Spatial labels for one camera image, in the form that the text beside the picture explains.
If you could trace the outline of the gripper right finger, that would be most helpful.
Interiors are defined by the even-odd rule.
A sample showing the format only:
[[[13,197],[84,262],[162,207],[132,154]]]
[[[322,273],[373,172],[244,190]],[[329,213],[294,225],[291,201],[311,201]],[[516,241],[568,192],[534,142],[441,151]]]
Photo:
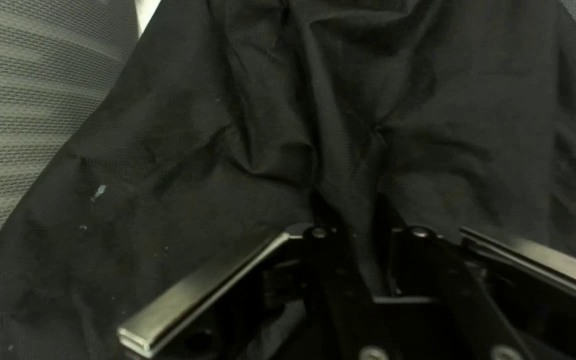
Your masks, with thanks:
[[[528,238],[503,238],[497,240],[472,227],[460,230],[463,240],[476,247],[481,254],[489,254],[499,262],[528,272],[542,282],[557,286],[564,292],[576,294],[576,258],[548,247]]]

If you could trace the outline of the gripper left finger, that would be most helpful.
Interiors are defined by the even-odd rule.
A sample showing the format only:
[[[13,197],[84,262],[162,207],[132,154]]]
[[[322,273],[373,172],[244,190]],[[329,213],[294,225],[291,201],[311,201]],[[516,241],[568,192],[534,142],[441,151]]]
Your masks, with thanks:
[[[304,234],[306,225],[289,225],[268,238],[225,249],[125,319],[116,327],[118,341],[137,355],[157,357],[255,268]]]

